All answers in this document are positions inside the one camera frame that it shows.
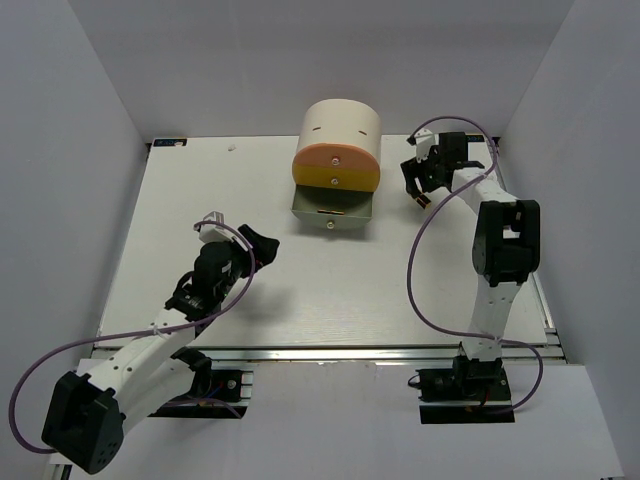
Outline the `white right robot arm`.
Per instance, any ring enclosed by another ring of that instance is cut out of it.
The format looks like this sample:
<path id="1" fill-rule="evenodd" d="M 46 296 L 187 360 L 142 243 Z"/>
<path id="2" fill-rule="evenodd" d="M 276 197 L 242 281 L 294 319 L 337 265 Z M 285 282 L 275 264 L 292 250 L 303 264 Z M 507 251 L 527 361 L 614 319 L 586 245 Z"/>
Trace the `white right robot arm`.
<path id="1" fill-rule="evenodd" d="M 540 263 L 540 206 L 508 193 L 489 167 L 469 156 L 463 132 L 424 130 L 409 138 L 413 158 L 401 164 L 405 189 L 423 209 L 444 188 L 476 214 L 471 258 L 478 286 L 468 334 L 454 358 L 451 384 L 472 399 L 499 380 L 500 340 L 516 295 Z"/>

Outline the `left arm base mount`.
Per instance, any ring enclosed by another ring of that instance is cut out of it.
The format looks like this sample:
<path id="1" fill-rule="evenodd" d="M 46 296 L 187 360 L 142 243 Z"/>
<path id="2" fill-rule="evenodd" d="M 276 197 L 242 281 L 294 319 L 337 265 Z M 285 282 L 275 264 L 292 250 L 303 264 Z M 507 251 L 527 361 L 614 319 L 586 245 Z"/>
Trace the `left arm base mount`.
<path id="1" fill-rule="evenodd" d="M 162 405 L 150 417 L 179 419 L 242 419 L 251 398 L 253 373 L 217 368 L 204 353 L 183 347 L 173 356 L 193 378 L 189 389 Z"/>

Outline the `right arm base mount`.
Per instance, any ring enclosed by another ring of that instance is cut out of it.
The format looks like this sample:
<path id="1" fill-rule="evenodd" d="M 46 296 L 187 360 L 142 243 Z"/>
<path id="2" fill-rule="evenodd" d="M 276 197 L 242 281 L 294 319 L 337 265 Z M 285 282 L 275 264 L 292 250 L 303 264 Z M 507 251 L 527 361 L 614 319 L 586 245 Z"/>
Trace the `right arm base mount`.
<path id="1" fill-rule="evenodd" d="M 407 386 L 418 392 L 423 425 L 511 424 L 515 422 L 506 372 L 494 380 L 458 384 L 453 368 L 417 370 Z"/>

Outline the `orange top drawer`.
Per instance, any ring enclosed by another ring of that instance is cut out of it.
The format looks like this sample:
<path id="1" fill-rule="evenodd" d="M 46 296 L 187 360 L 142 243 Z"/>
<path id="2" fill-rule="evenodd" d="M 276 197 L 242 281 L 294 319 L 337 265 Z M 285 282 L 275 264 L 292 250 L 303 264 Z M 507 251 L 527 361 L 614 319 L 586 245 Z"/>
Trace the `orange top drawer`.
<path id="1" fill-rule="evenodd" d="M 316 143 L 300 149 L 296 166 L 339 167 L 355 171 L 378 171 L 379 161 L 368 151 L 349 144 Z"/>

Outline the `grey bottom drawer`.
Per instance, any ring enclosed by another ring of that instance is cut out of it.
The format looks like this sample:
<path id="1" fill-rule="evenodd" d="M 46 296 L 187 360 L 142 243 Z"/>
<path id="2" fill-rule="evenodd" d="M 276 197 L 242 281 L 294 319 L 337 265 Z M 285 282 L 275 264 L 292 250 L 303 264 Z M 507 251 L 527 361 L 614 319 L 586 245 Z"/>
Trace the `grey bottom drawer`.
<path id="1" fill-rule="evenodd" d="M 297 185 L 291 212 L 302 224 L 315 228 L 362 228 L 372 218 L 373 194 Z"/>

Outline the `yellow drawer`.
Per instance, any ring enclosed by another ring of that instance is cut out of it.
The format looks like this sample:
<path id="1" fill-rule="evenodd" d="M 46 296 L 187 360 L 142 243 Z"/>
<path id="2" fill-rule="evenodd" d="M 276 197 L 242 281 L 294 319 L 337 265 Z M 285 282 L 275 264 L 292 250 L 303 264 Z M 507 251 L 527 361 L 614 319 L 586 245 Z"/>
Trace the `yellow drawer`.
<path id="1" fill-rule="evenodd" d="M 293 165 L 292 175 L 297 185 L 360 192 L 374 192 L 380 182 L 379 170 Z"/>

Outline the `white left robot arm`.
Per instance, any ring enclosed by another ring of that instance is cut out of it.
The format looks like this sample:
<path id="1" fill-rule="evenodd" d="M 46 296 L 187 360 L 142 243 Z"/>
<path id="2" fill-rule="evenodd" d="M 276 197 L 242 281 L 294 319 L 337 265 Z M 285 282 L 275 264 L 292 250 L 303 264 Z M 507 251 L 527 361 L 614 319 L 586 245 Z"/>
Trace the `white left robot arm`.
<path id="1" fill-rule="evenodd" d="M 126 434 L 149 415 L 172 401 L 208 398 L 211 361 L 191 344 L 222 312 L 236 282 L 271 264 L 280 246 L 246 224 L 227 230 L 206 219 L 195 229 L 203 245 L 194 265 L 144 334 L 54 386 L 42 439 L 88 474 L 105 469 Z"/>

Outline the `black gold lipstick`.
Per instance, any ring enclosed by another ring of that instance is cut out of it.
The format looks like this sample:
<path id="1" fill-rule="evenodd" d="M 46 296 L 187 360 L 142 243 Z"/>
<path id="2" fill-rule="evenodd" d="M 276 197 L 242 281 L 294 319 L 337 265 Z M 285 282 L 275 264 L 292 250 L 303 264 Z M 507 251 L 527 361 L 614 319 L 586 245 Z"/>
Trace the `black gold lipstick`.
<path id="1" fill-rule="evenodd" d="M 416 196 L 414 200 L 422 209 L 426 209 L 431 205 L 431 200 L 424 194 Z"/>
<path id="2" fill-rule="evenodd" d="M 334 216 L 343 216 L 343 215 L 345 215 L 344 211 L 325 210 L 325 209 L 319 209 L 319 210 L 317 210 L 317 213 L 324 214 L 324 215 L 334 215 Z"/>

